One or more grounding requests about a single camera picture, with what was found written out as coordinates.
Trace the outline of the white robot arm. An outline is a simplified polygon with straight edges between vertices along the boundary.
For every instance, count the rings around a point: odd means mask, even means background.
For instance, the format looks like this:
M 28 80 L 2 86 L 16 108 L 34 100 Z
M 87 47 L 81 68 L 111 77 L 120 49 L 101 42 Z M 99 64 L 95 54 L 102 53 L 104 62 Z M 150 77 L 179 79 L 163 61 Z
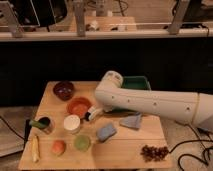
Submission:
M 123 77 L 115 71 L 108 71 L 102 77 L 94 94 L 105 111 L 114 107 L 129 109 L 192 124 L 213 133 L 213 95 L 125 89 L 122 83 Z

